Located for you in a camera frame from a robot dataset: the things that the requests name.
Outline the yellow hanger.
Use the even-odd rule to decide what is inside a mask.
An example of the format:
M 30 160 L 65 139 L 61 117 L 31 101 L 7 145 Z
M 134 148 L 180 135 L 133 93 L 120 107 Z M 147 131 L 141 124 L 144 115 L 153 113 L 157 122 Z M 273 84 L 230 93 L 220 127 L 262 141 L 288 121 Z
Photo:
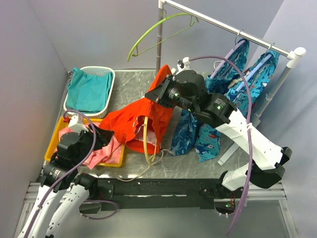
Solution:
M 158 142 L 157 137 L 155 134 L 154 129 L 150 126 L 148 128 L 149 118 L 144 117 L 144 123 L 143 123 L 143 149 L 144 149 L 144 155 L 147 164 L 151 167 L 154 166 L 155 158 L 158 151 Z M 152 155 L 149 155 L 148 153 L 148 140 L 154 143 L 154 153 Z

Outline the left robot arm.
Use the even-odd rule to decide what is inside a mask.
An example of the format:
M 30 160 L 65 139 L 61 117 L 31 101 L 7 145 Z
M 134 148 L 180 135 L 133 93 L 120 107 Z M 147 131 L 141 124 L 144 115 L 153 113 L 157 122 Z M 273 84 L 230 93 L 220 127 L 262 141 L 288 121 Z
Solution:
M 86 199 L 98 195 L 97 179 L 78 174 L 78 167 L 94 151 L 110 144 L 113 131 L 89 125 L 80 132 L 64 133 L 57 151 L 44 167 L 32 211 L 20 238 L 59 238 L 66 219 L 79 210 Z

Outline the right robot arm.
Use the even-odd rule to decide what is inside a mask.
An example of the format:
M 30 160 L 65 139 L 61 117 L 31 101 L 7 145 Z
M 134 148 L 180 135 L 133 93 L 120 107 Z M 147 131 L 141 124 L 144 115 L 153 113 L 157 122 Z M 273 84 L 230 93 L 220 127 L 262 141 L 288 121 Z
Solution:
M 193 70 L 167 75 L 162 83 L 145 97 L 165 108 L 176 106 L 192 113 L 202 123 L 223 133 L 247 152 L 252 161 L 220 177 L 217 192 L 229 197 L 235 190 L 252 183 L 270 188 L 281 181 L 292 150 L 269 141 L 255 127 L 247 123 L 243 114 L 224 95 L 209 93 L 202 75 Z

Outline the orange shorts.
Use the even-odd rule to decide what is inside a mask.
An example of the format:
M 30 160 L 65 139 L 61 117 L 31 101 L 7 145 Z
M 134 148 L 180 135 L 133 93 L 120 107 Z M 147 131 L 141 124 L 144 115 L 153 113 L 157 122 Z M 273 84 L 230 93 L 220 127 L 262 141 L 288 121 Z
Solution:
M 121 110 L 108 113 L 99 128 L 112 130 L 119 143 L 135 152 L 144 153 L 143 124 L 148 118 L 147 152 L 157 154 L 172 114 L 172 108 L 165 108 L 143 97 Z

